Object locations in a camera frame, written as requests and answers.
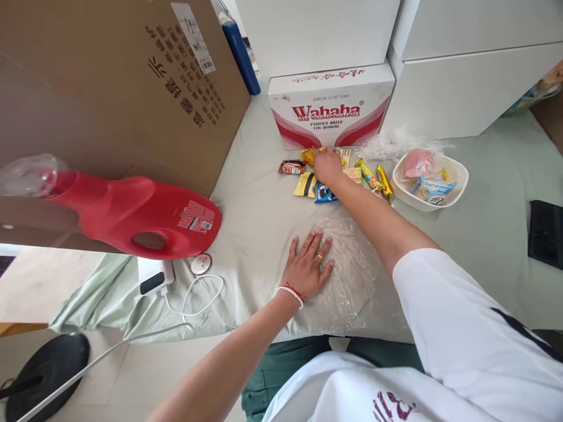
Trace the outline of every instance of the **wahaha logo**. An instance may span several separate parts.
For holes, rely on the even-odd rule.
[[[308,105],[307,111],[305,111],[305,106],[300,105],[299,107],[292,107],[292,109],[299,121],[359,116],[359,107],[344,107],[343,104],[340,104],[340,108],[324,108],[321,106],[318,110],[311,110],[311,106]]]

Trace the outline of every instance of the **white cable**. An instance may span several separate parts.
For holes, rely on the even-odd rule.
[[[201,314],[201,312],[203,312],[204,310],[206,310],[211,303],[213,303],[213,301],[215,299],[217,299],[217,297],[219,296],[219,293],[221,293],[221,290],[223,289],[223,286],[225,285],[225,280],[223,279],[223,277],[220,277],[218,275],[213,275],[213,274],[202,274],[199,275],[195,278],[195,280],[193,281],[193,283],[188,287],[188,291],[186,292],[186,296],[184,297],[184,303],[182,305],[182,310],[184,310],[186,308],[186,303],[188,302],[188,296],[189,293],[192,291],[192,287],[194,286],[194,284],[202,277],[215,277],[215,278],[219,278],[221,279],[221,287],[219,287],[219,291],[217,292],[217,294],[213,297],[213,299],[211,299],[211,301],[204,306],[204,308],[202,310],[200,310],[199,312],[196,312],[195,314],[185,314],[183,312],[177,311],[176,309],[173,309],[172,306],[170,306],[170,302],[168,300],[168,289],[166,288],[166,286],[162,289],[163,293],[162,295],[164,296],[164,300],[166,301],[166,304],[168,305],[168,307],[170,308],[170,310],[181,314],[182,318],[184,320],[183,323],[178,324],[178,325],[173,325],[171,327],[159,330],[159,331],[155,331],[152,333],[148,333],[148,334],[141,334],[138,335],[136,337],[131,337],[130,339],[127,340],[123,340],[121,342],[119,342],[118,344],[116,344],[115,346],[110,347],[109,349],[107,349],[104,353],[102,353],[100,356],[98,356],[95,360],[92,361],[92,363],[90,363],[88,366],[86,366],[84,369],[82,369],[79,373],[77,373],[76,375],[74,375],[71,379],[69,379],[66,383],[64,383],[63,385],[61,385],[59,388],[57,388],[55,391],[53,391],[47,398],[45,398],[41,403],[39,403],[37,406],[35,406],[32,410],[30,410],[29,412],[27,412],[24,416],[22,416],[18,422],[28,422],[29,420],[31,420],[31,418],[33,418],[35,415],[37,415],[41,410],[43,410],[49,403],[51,403],[51,401],[53,401],[54,399],[56,399],[57,397],[59,397],[59,395],[61,395],[63,393],[63,391],[65,391],[67,388],[69,388],[72,384],[74,384],[75,382],[77,382],[80,378],[82,378],[84,376],[84,374],[86,372],[88,372],[90,370],[90,368],[92,368],[93,366],[97,365],[99,363],[99,361],[101,361],[102,359],[104,359],[107,355],[109,355],[110,353],[112,353],[115,349],[117,349],[119,346],[136,341],[136,340],[140,340],[146,337],[150,337],[156,334],[162,334],[162,333],[166,333],[167,331],[173,330],[175,328],[179,328],[181,326],[186,326],[188,327],[191,331],[194,330],[194,327],[186,320],[186,317],[195,317],[196,315]]]
[[[102,353],[100,356],[98,356],[95,360],[92,361],[91,364],[89,364],[88,366],[86,366],[83,370],[81,370],[79,373],[77,373],[76,375],[74,375],[71,379],[69,379],[66,383],[62,384],[59,388],[57,388],[55,391],[53,391],[47,398],[45,398],[41,403],[39,403],[37,406],[35,406],[32,410],[30,410],[29,412],[27,412],[24,416],[22,416],[20,419],[18,419],[18,422],[28,422],[29,420],[31,420],[32,417],[34,417],[35,415],[37,415],[41,410],[43,410],[45,408],[45,406],[47,406],[51,401],[53,401],[54,399],[56,399],[57,397],[59,397],[59,395],[65,391],[67,388],[69,388],[72,384],[74,384],[75,382],[77,382],[80,378],[82,378],[84,376],[84,374],[86,372],[88,372],[88,370],[95,366],[96,364],[99,363],[99,361],[101,361],[102,359],[104,359],[107,355],[109,355],[110,353],[112,353],[115,349],[117,349],[119,346],[130,343],[132,341],[135,340],[140,340],[142,338],[145,337],[150,337],[156,334],[162,334],[162,333],[166,333],[167,331],[173,330],[175,328],[181,327],[181,326],[187,326],[189,329],[193,330],[194,328],[191,327],[191,324],[188,322],[183,322],[181,324],[178,325],[173,325],[171,327],[159,330],[159,331],[155,331],[152,333],[148,333],[148,334],[141,334],[138,335],[136,337],[131,337],[130,339],[127,340],[123,340],[121,342],[119,342],[118,344],[116,344],[113,347],[110,347],[109,349],[107,349],[104,353]]]
[[[219,287],[219,290],[217,290],[217,293],[215,294],[215,296],[213,296],[213,299],[211,299],[209,301],[209,303],[207,305],[204,306],[204,308],[198,312],[196,312],[195,314],[186,314],[184,312],[184,310],[186,309],[186,304],[188,303],[188,297],[190,292],[192,291],[192,287],[194,286],[195,283],[197,283],[197,281],[201,278],[204,277],[215,277],[221,280],[221,287]],[[186,292],[186,296],[184,296],[184,301],[182,303],[182,310],[179,311],[177,309],[174,309],[172,307],[172,305],[170,305],[170,300],[168,299],[168,289],[162,289],[162,295],[164,296],[164,300],[166,302],[166,304],[168,305],[168,308],[172,311],[172,312],[176,312],[177,314],[182,315],[184,322],[187,322],[186,317],[195,317],[196,315],[201,314],[204,310],[206,310],[207,308],[209,308],[209,306],[213,303],[213,301],[215,299],[217,299],[217,297],[219,296],[219,293],[221,293],[221,290],[223,290],[223,286],[225,285],[225,280],[223,279],[223,277],[221,277],[220,275],[214,275],[214,274],[202,274],[202,275],[198,275],[195,280],[193,281],[192,284],[189,285],[188,287],[188,291]]]

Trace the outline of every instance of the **white shirt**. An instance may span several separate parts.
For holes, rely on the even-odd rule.
[[[264,422],[563,421],[563,364],[446,253],[408,253],[393,282],[426,375],[326,352],[287,381]]]

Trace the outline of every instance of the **black tablet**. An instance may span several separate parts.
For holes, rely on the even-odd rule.
[[[528,256],[563,270],[563,207],[530,202]]]

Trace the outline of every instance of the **green pants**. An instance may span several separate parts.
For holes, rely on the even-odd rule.
[[[270,402],[287,380],[315,356],[331,350],[329,336],[307,337],[272,344],[242,392],[247,422],[260,422]],[[347,352],[377,367],[410,366],[424,372],[414,345],[352,337]]]

